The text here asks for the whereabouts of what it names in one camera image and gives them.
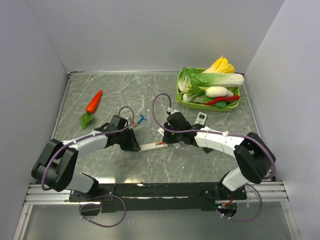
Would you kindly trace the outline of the white remote control body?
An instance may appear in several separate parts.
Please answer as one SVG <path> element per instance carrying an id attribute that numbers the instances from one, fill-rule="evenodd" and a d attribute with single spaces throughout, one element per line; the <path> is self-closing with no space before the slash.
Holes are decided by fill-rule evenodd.
<path id="1" fill-rule="evenodd" d="M 166 143 L 157 144 L 156 142 L 154 142 L 154 143 L 142 144 L 140 145 L 139 152 L 158 150 L 158 149 L 167 148 L 167 147 L 168 145 Z"/>

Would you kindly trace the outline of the white remote battery cover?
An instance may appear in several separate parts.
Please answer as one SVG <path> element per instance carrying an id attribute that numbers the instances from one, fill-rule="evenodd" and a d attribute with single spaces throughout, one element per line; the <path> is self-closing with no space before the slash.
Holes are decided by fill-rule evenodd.
<path id="1" fill-rule="evenodd" d="M 173 143 L 172 144 L 176 149 L 178 149 L 181 145 L 179 143 Z"/>

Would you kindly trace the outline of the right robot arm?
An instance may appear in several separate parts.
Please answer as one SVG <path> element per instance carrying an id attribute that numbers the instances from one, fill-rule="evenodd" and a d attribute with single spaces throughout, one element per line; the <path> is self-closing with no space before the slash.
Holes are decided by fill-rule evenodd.
<path id="1" fill-rule="evenodd" d="M 263 140 L 254 132 L 237 135 L 213 130 L 204 125 L 205 120 L 205 114 L 199 113 L 192 125 L 181 112 L 170 113 L 163 124 L 163 141 L 167 144 L 184 142 L 202 148 L 206 153 L 216 150 L 235 158 L 237 167 L 227 172 L 217 184 L 223 199 L 230 199 L 248 183 L 260 184 L 276 161 Z"/>

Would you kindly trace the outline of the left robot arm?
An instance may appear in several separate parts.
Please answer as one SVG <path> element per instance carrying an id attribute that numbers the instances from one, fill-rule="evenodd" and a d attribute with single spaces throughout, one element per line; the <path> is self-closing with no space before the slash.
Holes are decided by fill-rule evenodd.
<path id="1" fill-rule="evenodd" d="M 119 145 L 125 152 L 141 150 L 134 130 L 129 128 L 125 118 L 118 115 L 78 139 L 48 141 L 31 170 L 31 176 L 47 186 L 47 191 L 77 191 L 87 201 L 93 201 L 101 192 L 99 181 L 85 173 L 75 173 L 77 160 L 113 145 Z"/>

